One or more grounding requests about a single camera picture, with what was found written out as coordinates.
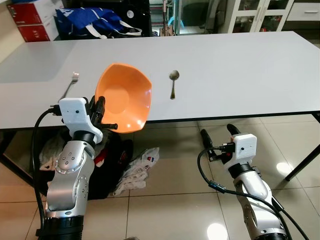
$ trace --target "blue bag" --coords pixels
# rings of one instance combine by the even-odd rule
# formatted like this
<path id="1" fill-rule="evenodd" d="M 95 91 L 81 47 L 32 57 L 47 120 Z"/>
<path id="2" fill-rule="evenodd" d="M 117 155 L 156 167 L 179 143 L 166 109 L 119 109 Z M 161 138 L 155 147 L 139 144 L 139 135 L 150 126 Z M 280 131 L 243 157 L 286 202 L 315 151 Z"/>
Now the blue bag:
<path id="1" fill-rule="evenodd" d="M 60 30 L 68 35 L 87 36 L 93 35 L 100 39 L 106 39 L 99 31 L 115 31 L 121 35 L 141 36 L 142 30 L 130 26 L 112 10 L 100 7 L 61 8 L 56 9 L 57 22 Z M 137 32 L 122 31 L 126 28 L 135 29 Z"/>

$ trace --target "orange bowl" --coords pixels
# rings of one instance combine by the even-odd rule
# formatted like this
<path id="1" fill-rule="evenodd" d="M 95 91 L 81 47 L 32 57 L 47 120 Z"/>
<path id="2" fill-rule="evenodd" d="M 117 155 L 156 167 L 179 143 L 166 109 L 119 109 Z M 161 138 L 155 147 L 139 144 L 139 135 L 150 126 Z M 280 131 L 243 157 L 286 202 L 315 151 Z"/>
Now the orange bowl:
<path id="1" fill-rule="evenodd" d="M 105 98 L 103 124 L 118 124 L 116 133 L 141 130 L 148 118 L 152 84 L 138 69 L 113 63 L 102 74 L 95 89 L 95 102 Z"/>

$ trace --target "red box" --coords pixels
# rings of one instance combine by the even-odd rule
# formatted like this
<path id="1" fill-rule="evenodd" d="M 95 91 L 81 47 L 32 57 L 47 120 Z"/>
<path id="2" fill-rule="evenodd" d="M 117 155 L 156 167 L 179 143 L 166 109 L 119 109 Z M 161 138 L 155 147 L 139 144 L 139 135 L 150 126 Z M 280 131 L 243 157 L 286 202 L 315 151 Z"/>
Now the red box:
<path id="1" fill-rule="evenodd" d="M 59 35 L 53 16 L 43 24 L 19 25 L 17 27 L 26 42 L 53 41 Z"/>
<path id="2" fill-rule="evenodd" d="M 17 25 L 41 24 L 63 8 L 62 0 L 35 0 L 8 5 L 9 12 Z"/>

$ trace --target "black stand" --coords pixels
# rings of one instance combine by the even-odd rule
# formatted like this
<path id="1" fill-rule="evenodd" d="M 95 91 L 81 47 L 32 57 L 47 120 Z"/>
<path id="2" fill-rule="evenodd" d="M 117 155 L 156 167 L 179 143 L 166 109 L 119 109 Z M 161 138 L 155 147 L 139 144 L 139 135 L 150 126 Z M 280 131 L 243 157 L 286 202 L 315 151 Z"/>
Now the black stand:
<path id="1" fill-rule="evenodd" d="M 312 114 L 313 117 L 320 123 L 319 113 Z M 285 180 L 290 181 L 295 175 L 297 175 L 302 169 L 304 169 L 313 159 L 320 154 L 320 144 L 292 171 Z"/>

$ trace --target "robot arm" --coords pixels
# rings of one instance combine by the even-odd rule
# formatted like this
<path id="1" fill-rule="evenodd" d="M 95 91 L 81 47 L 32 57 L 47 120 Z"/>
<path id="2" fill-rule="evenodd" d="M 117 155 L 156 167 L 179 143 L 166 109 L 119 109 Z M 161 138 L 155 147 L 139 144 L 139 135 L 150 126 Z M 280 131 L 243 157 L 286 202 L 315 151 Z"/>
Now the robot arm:
<path id="1" fill-rule="evenodd" d="M 91 113 L 85 98 L 63 98 L 59 110 L 72 140 L 55 162 L 55 173 L 47 192 L 42 240 L 80 240 L 86 212 L 89 179 L 94 170 L 95 146 L 102 141 L 101 126 L 105 98 L 100 97 Z M 106 124 L 117 129 L 117 124 Z"/>
<path id="2" fill-rule="evenodd" d="M 231 141 L 221 146 L 222 154 L 214 158 L 221 159 L 224 168 L 229 171 L 236 191 L 250 194 L 273 204 L 272 192 L 268 184 L 251 167 L 252 159 L 256 155 L 257 137 L 252 134 L 241 134 L 239 130 L 228 124 L 232 134 Z M 206 130 L 201 131 L 203 140 L 208 146 Z M 287 233 L 275 212 L 264 203 L 250 197 L 239 196 L 237 199 L 243 210 L 244 223 L 252 240 L 286 240 Z"/>

